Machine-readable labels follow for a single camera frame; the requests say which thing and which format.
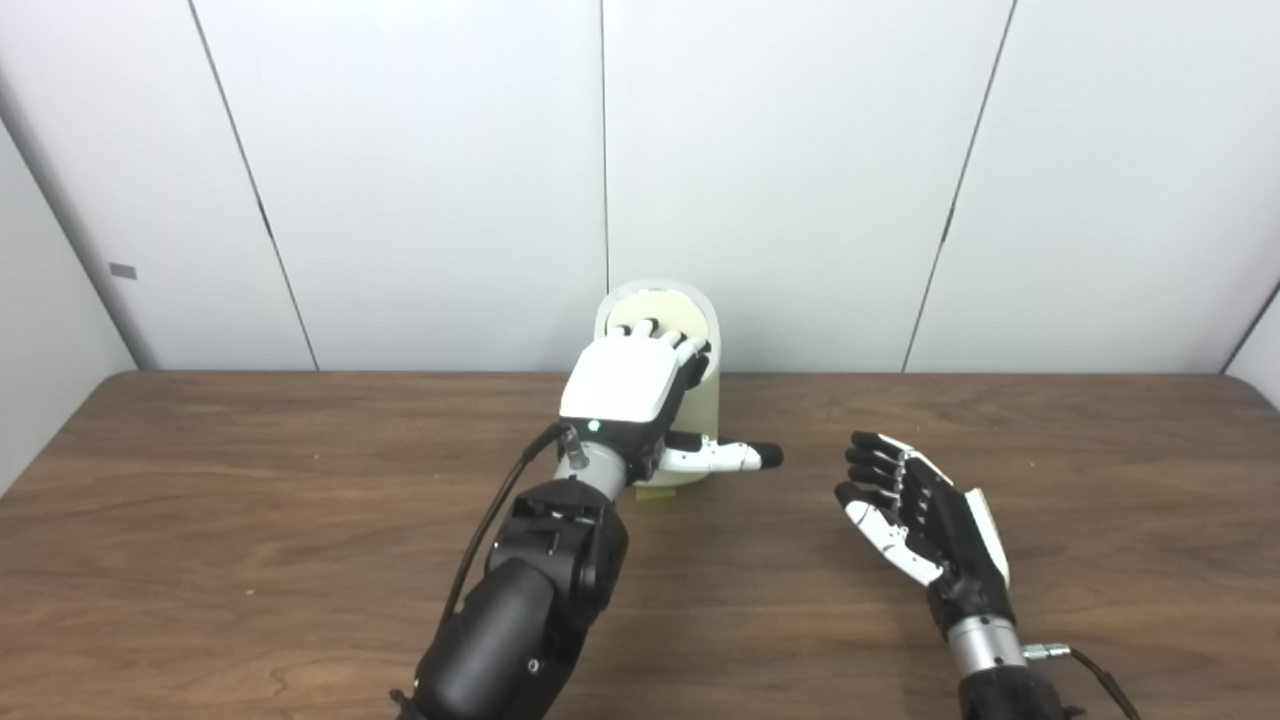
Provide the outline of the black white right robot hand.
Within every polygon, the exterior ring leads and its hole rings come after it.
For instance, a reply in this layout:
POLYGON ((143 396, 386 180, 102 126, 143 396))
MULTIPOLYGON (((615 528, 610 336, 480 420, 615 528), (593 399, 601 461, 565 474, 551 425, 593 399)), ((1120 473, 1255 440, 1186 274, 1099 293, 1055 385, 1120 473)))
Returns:
POLYGON ((925 587, 942 634, 978 616, 1016 621, 1010 566, 982 489, 955 486, 922 451, 855 430, 835 497, 886 561, 925 587))

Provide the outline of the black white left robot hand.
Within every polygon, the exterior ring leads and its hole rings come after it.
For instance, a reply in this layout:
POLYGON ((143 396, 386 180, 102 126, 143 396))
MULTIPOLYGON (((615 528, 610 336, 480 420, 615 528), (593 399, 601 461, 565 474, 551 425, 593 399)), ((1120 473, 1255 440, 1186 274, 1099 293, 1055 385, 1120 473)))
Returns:
POLYGON ((689 393, 707 378, 710 342, 678 331, 662 333, 653 318, 613 325, 579 356, 559 401, 562 439, 557 478, 611 498, 659 473, 705 477, 778 468, 778 445, 730 442, 675 429, 689 393))

